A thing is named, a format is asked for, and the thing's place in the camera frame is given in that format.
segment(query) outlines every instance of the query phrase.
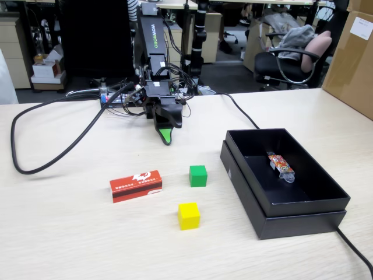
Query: open black box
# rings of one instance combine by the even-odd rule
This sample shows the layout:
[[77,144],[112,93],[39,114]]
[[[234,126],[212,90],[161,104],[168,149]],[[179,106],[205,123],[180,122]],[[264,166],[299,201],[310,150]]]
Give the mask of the open black box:
[[[287,183],[266,152],[295,171]],[[221,160],[260,239],[332,232],[350,197],[285,129],[228,131]]]

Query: green cube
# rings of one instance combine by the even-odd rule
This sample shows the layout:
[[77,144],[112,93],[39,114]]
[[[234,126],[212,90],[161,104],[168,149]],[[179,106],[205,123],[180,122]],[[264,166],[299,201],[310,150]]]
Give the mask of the green cube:
[[207,184],[207,171],[204,165],[194,165],[189,169],[191,187],[205,187]]

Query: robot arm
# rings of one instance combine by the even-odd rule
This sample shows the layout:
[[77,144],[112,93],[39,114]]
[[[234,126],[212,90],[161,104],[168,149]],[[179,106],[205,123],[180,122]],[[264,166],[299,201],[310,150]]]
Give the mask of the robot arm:
[[182,105],[170,94],[170,74],[164,69],[167,50],[163,18],[155,3],[142,3],[138,7],[138,25],[143,46],[139,67],[143,90],[131,96],[131,101],[144,108],[147,118],[154,119],[163,143],[170,145],[173,128],[182,126]]

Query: red box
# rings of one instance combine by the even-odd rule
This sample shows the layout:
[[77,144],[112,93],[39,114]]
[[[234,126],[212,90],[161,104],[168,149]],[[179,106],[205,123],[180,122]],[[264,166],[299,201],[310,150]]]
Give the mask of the red box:
[[162,191],[157,170],[110,181],[113,203]]

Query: desk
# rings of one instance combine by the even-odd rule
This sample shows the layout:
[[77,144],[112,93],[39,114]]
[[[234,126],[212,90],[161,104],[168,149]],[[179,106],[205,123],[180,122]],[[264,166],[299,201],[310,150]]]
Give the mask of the desk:
[[[220,0],[216,2],[251,3],[251,4],[278,4],[278,5],[313,5],[312,0]],[[318,6],[325,6],[325,1],[320,1]]]
[[[139,0],[139,3],[149,3],[148,1]],[[183,10],[185,5],[185,0],[164,0],[162,2],[156,3],[157,7],[160,9],[175,9]],[[188,1],[190,10],[197,10],[198,5],[191,0]]]
[[[373,121],[321,89],[233,96],[261,128],[286,127],[347,191],[340,227],[372,261]],[[144,116],[104,113],[66,157],[32,176],[14,169],[9,136],[13,117],[31,105],[1,106],[0,278],[369,279],[337,233],[258,241],[220,161],[226,131],[252,124],[228,97],[189,104],[171,146]],[[97,100],[58,103],[22,117],[22,166],[60,153],[99,108]],[[189,186],[190,165],[206,165],[206,188]],[[163,192],[112,203],[109,180],[149,170],[159,170]],[[200,228],[180,231],[178,204],[192,201]]]
[[[21,0],[26,2],[37,2],[37,3],[55,3],[55,0]],[[139,3],[147,2],[144,0],[139,0]],[[156,3],[157,6],[161,9],[184,9],[185,0],[164,0],[162,2]],[[188,1],[190,10],[197,10],[197,4]]]

